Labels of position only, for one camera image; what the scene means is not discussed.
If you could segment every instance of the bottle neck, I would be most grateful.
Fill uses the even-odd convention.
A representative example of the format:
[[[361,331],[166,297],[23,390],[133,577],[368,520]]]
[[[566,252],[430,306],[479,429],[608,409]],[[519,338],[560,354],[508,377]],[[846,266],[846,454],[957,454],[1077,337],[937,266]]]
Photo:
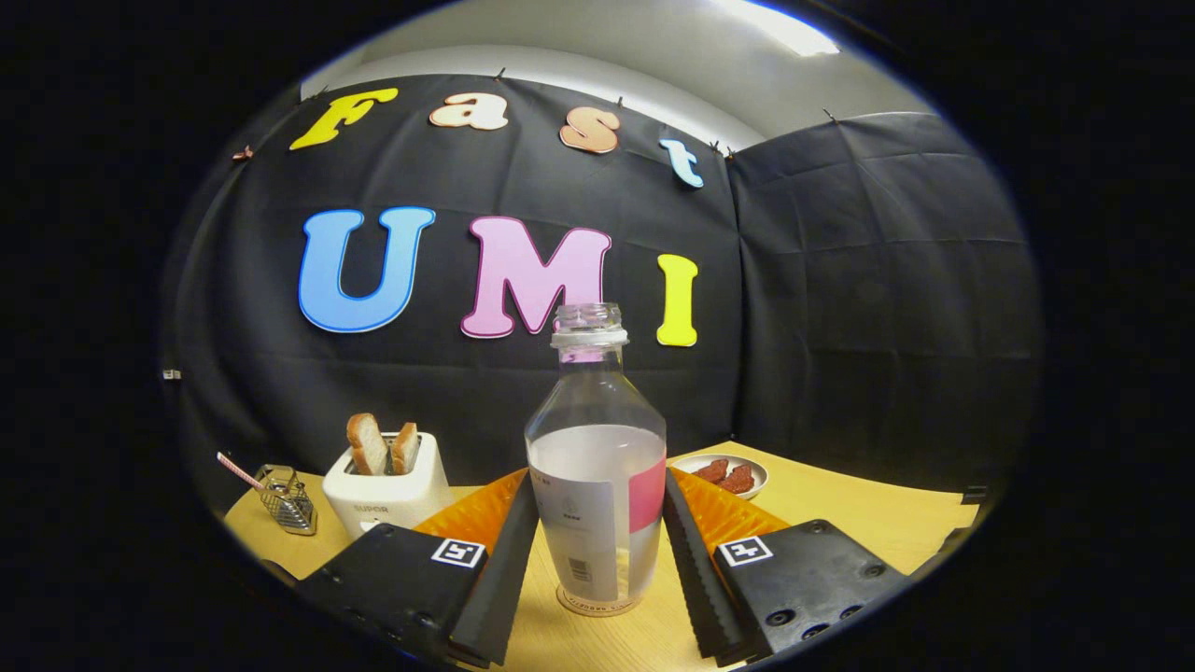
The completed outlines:
[[[559,349],[560,375],[572,373],[623,373],[621,346],[572,346]]]

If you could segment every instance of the light blue letter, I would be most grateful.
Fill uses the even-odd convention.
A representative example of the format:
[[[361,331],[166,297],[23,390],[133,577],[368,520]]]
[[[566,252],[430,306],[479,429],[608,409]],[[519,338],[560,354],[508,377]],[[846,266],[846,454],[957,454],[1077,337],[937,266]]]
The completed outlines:
[[[685,143],[680,140],[661,140],[660,146],[668,149],[668,158],[672,159],[673,171],[676,172],[676,177],[685,181],[685,184],[694,189],[700,189],[705,182],[701,181],[701,176],[693,172],[693,169],[688,167],[688,164],[697,165],[697,157],[691,154],[688,149],[685,148]]]
[[[390,208],[378,218],[388,231],[378,289],[360,299],[341,289],[341,267],[349,234],[361,226],[357,210],[327,210],[304,225],[307,249],[299,270],[299,307],[320,329],[342,334],[370,331],[398,317],[411,299],[419,232],[436,213],[428,208]]]

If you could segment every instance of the letter m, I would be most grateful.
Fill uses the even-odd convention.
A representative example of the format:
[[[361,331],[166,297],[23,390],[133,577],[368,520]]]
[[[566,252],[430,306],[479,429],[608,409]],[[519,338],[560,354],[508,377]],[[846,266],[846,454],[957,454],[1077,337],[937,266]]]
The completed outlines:
[[[474,338],[501,338],[515,330],[505,313],[505,289],[532,334],[547,323],[556,299],[565,304],[601,303],[602,258],[611,238],[590,228],[570,230],[545,264],[532,244],[527,227],[517,219],[485,216],[468,230],[482,242],[473,312],[460,330]]]

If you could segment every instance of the ceiling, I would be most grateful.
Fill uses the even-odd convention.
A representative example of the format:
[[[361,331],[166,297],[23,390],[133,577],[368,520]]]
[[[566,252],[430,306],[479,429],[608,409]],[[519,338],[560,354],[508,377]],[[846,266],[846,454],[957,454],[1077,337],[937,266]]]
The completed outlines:
[[[933,111],[868,60],[799,56],[722,1],[464,0],[380,33],[353,61],[474,44],[568,51],[662,80],[764,138],[823,123],[823,108],[840,120]]]

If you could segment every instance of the toaster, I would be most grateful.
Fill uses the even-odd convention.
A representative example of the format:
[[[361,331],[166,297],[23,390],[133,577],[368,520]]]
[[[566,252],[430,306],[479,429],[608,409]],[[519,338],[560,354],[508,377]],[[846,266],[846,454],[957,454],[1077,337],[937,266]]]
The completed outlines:
[[[398,432],[382,432],[381,436],[390,448]],[[436,438],[425,432],[417,436],[413,466],[406,474],[396,476],[387,459],[384,476],[362,476],[350,446],[324,476],[324,495],[354,540],[379,523],[415,527],[455,501]]]

